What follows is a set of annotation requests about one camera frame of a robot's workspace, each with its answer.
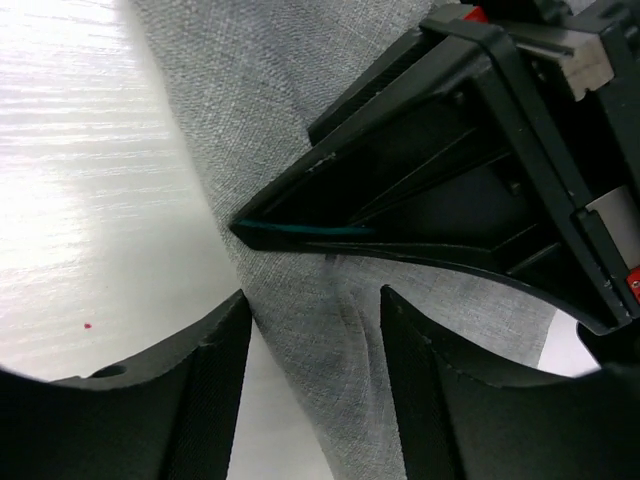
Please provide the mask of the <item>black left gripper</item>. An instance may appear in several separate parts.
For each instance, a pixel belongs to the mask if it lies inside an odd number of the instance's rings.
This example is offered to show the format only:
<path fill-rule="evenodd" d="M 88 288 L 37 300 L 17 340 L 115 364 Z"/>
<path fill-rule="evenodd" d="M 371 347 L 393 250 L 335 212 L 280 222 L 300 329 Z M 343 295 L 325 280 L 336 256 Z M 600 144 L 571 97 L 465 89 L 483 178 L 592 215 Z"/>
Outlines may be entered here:
<path fill-rule="evenodd" d="M 548 300 L 639 296 L 639 5 L 464 1 L 484 50 L 463 84 L 493 180 L 457 197 L 455 231 Z"/>

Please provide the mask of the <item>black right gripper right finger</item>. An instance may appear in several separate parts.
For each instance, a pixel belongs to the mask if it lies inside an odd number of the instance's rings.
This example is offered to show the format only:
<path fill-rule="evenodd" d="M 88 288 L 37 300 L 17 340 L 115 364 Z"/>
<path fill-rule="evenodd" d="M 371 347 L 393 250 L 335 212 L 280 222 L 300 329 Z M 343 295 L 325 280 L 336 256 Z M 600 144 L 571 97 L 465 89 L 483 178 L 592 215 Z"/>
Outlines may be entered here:
<path fill-rule="evenodd" d="M 381 330 L 411 479 L 635 479 L 639 371 L 569 378 L 492 353 L 390 287 Z"/>

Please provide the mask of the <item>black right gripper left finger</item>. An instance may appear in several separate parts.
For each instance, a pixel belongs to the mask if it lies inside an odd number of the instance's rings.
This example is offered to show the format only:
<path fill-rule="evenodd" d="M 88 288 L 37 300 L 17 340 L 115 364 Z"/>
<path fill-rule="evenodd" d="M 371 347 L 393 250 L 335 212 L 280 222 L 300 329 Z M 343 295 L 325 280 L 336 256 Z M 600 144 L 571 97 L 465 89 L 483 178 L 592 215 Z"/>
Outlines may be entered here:
<path fill-rule="evenodd" d="M 87 378 L 1 372 L 4 479 L 224 479 L 251 337 L 236 292 Z"/>

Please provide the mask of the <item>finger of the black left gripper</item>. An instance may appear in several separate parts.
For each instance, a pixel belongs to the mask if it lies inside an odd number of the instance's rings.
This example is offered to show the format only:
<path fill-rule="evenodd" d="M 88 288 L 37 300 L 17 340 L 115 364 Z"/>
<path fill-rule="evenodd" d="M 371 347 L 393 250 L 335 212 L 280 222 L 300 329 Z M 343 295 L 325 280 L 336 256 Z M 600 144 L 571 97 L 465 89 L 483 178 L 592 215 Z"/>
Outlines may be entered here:
<path fill-rule="evenodd" d="M 258 251 L 370 256 L 472 273 L 591 330 L 639 317 L 628 268 L 515 42 L 424 21 L 408 67 L 232 218 Z"/>

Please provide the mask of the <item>grey cloth napkin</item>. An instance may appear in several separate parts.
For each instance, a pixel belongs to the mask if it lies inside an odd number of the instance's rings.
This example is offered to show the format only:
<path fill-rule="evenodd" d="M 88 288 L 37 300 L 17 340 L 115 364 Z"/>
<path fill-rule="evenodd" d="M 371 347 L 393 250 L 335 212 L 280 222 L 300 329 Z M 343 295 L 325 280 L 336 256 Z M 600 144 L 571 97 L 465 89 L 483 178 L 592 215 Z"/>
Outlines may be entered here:
<path fill-rule="evenodd" d="M 639 371 L 639 317 L 591 330 L 463 271 L 370 256 L 258 251 L 233 216 L 408 67 L 395 52 L 464 1 L 137 1 L 134 11 L 257 326 L 338 479 L 406 474 L 381 330 L 390 287 L 505 359 L 577 378 Z"/>

